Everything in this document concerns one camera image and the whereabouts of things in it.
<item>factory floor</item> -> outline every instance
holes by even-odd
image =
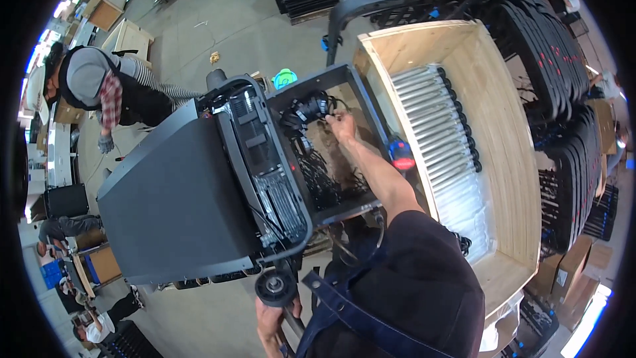
[[[270,78],[282,68],[290,68],[303,78],[322,70],[326,62],[321,38],[327,34],[327,18],[292,27],[274,0],[172,0],[167,5],[131,0],[123,16],[155,37],[149,60],[162,81],[201,92],[205,92],[205,76],[215,68],[224,69],[228,77],[260,71]],[[351,61],[355,36],[371,30],[366,19],[351,22],[343,33],[344,46],[338,49],[337,62]],[[100,31],[95,45],[100,46],[107,35]],[[210,54],[215,51],[220,60],[211,65]],[[137,131],[135,126],[119,126],[113,131],[115,150],[101,155],[97,149],[97,121],[84,117],[80,130],[80,178],[86,185],[91,213],[99,213],[95,196],[103,182],[103,169],[113,170],[118,164],[115,158],[128,154],[147,133]],[[174,233],[179,233],[178,224]],[[324,269],[328,261],[325,254],[306,260],[303,267]],[[262,357],[263,348],[256,335],[253,282],[254,278],[247,278],[143,294],[146,309],[131,319],[164,357]],[[310,296],[304,286],[299,288],[307,322]],[[96,305],[108,310],[126,293],[121,279],[100,290]]]

